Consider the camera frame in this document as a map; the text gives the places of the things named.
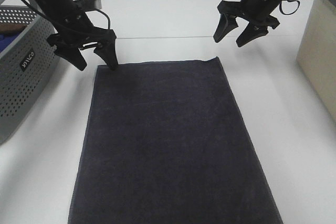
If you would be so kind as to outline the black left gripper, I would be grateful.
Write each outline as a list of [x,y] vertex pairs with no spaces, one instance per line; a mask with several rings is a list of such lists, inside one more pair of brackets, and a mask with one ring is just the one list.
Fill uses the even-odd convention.
[[98,55],[109,67],[110,70],[116,70],[118,67],[117,55],[115,52],[116,35],[111,29],[111,20],[109,16],[100,11],[108,21],[108,28],[95,27],[88,18],[80,15],[75,19],[81,23],[81,27],[87,27],[88,31],[80,31],[78,28],[71,28],[71,23],[65,25],[52,22],[58,33],[52,34],[47,38],[50,45],[56,46],[55,55],[71,63],[78,70],[83,71],[87,63],[79,50],[95,48],[94,53]]

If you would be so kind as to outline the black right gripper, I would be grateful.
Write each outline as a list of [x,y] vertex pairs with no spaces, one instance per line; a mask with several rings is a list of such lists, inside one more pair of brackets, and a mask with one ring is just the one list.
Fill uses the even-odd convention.
[[238,47],[267,35],[267,26],[275,29],[279,25],[278,19],[271,16],[278,4],[278,0],[240,0],[240,2],[222,0],[217,7],[221,15],[213,35],[214,41],[220,42],[238,27],[236,17],[250,22],[236,40]]

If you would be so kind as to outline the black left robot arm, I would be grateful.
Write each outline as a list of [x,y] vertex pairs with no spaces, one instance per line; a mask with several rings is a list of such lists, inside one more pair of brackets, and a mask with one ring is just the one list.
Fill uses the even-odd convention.
[[115,52],[116,35],[111,28],[93,25],[87,12],[101,11],[101,0],[35,0],[37,7],[25,5],[48,20],[57,33],[50,35],[47,42],[56,48],[55,55],[67,60],[83,71],[87,66],[82,50],[94,49],[106,65],[115,70],[118,60]]

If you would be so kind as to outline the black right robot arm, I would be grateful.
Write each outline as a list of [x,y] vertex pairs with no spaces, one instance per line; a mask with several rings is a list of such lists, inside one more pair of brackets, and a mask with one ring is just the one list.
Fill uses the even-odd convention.
[[236,40],[238,47],[268,34],[268,27],[276,29],[280,22],[271,13],[283,0],[240,0],[239,2],[222,0],[217,9],[220,20],[213,35],[216,43],[238,27],[236,18],[248,21],[247,27]]

